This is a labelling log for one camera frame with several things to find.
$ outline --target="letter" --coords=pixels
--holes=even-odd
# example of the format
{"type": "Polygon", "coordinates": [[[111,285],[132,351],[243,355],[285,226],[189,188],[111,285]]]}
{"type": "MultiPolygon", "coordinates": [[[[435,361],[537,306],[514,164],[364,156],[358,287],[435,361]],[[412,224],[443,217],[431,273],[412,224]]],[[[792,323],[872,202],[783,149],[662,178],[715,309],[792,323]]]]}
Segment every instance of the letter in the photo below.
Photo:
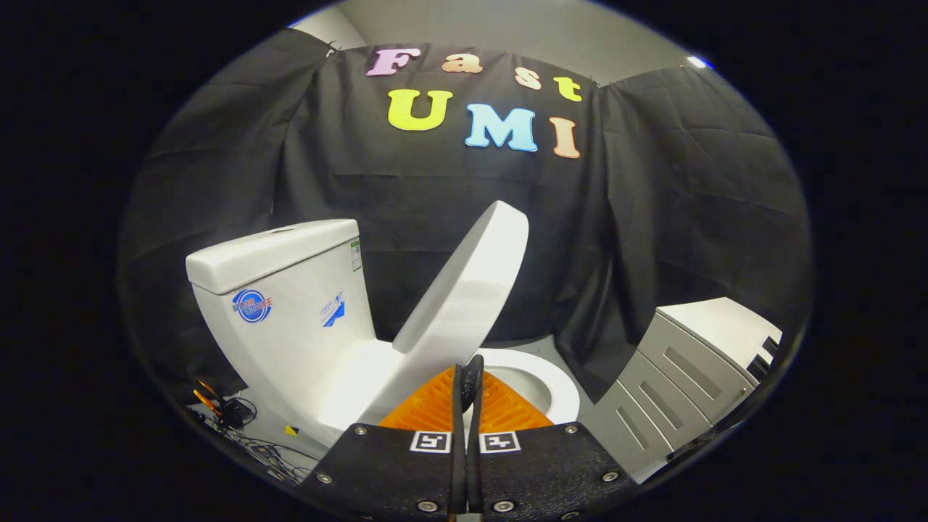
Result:
{"type": "Polygon", "coordinates": [[[539,90],[541,88],[541,82],[538,81],[538,73],[525,69],[524,67],[516,67],[516,82],[518,82],[519,85],[534,90],[539,90]]]}
{"type": "Polygon", "coordinates": [[[490,140],[486,133],[490,133],[497,147],[502,147],[506,138],[512,134],[509,148],[534,152],[538,146],[532,140],[532,118],[535,113],[528,109],[513,109],[506,116],[506,120],[499,119],[499,115],[492,107],[485,103],[471,103],[467,110],[473,114],[473,123],[470,126],[470,136],[464,143],[471,147],[486,147],[490,140]]]}
{"type": "Polygon", "coordinates": [[[561,158],[579,158],[580,151],[574,146],[574,127],[576,124],[564,118],[548,118],[554,124],[554,136],[558,139],[554,153],[561,158]]]}
{"type": "Polygon", "coordinates": [[[559,76],[554,79],[558,83],[558,90],[561,92],[561,96],[571,99],[573,101],[580,101],[580,95],[575,94],[574,91],[580,88],[580,85],[574,83],[574,80],[566,76],[559,76]]]}
{"type": "Polygon", "coordinates": [[[412,115],[412,100],[419,95],[416,89],[395,89],[388,93],[390,109],[387,111],[387,120],[398,129],[403,130],[429,130],[442,124],[445,120],[445,109],[448,99],[453,97],[448,91],[429,91],[432,99],[432,111],[425,118],[415,118],[412,115]]]}
{"type": "Polygon", "coordinates": [[[389,76],[396,74],[393,65],[405,67],[410,56],[418,56],[422,51],[418,49],[381,49],[377,51],[377,61],[374,67],[366,73],[367,76],[389,76]]]}
{"type": "Polygon", "coordinates": [[[448,72],[480,72],[483,70],[480,66],[480,59],[473,55],[449,55],[445,59],[448,61],[442,69],[448,72]]]}

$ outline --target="yellow letter u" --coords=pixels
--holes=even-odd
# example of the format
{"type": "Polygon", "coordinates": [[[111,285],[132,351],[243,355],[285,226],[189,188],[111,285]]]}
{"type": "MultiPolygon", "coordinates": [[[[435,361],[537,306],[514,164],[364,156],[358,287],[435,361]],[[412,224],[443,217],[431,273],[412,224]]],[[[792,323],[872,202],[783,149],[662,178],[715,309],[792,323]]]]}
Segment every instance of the yellow letter u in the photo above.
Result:
{"type": "Polygon", "coordinates": [[[448,99],[454,95],[448,91],[429,91],[427,94],[432,99],[432,112],[425,118],[414,118],[412,100],[416,99],[419,91],[416,89],[390,91],[390,110],[387,112],[387,120],[394,127],[403,130],[429,130],[442,124],[445,120],[448,99]]]}

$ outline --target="toilet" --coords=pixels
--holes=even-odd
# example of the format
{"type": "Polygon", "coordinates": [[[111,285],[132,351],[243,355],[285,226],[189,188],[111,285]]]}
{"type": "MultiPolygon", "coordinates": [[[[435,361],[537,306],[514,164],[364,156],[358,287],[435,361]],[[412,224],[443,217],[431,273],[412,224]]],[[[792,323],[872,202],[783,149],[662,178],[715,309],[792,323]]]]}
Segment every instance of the toilet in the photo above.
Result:
{"type": "MultiPolygon", "coordinates": [[[[536,355],[506,348],[480,348],[483,370],[492,373],[554,424],[577,420],[580,393],[565,371],[536,355]]],[[[473,408],[464,413],[464,430],[470,432],[473,408]]]]}
{"type": "MultiPolygon", "coordinates": [[[[329,219],[226,241],[186,260],[200,312],[238,375],[327,447],[353,423],[379,423],[434,375],[477,353],[519,273],[528,219],[504,202],[490,205],[392,343],[374,333],[361,240],[353,219],[329,219]]],[[[545,361],[487,355],[510,380],[524,373],[535,383],[522,389],[536,401],[544,403],[547,390],[548,410],[561,415],[554,385],[527,377],[554,383],[545,361]]],[[[575,418],[575,390],[573,401],[575,418]]]]}

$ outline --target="cabinet drawer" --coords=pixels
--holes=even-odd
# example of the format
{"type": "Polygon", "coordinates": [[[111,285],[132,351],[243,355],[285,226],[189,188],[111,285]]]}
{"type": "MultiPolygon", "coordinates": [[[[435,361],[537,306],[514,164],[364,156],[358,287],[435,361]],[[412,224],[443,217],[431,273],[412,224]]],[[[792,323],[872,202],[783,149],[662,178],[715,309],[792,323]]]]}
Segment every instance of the cabinet drawer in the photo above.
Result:
{"type": "Polygon", "coordinates": [[[709,346],[655,314],[638,351],[677,385],[715,424],[754,386],[709,346]]]}
{"type": "Polygon", "coordinates": [[[643,355],[635,352],[619,382],[676,450],[711,425],[699,408],[643,355]]]}
{"type": "Polygon", "coordinates": [[[667,455],[673,451],[651,418],[618,381],[581,422],[638,483],[667,464],[667,455]]]}

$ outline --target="gray cabinet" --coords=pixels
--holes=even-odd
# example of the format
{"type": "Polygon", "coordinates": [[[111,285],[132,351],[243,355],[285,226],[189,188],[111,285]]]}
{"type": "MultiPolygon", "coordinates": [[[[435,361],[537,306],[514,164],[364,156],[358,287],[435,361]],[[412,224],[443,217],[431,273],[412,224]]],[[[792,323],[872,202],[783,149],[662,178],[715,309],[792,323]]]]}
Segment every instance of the gray cabinet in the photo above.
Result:
{"type": "Polygon", "coordinates": [[[757,386],[747,367],[781,332],[725,297],[659,307],[616,382],[581,419],[638,483],[757,386]]]}

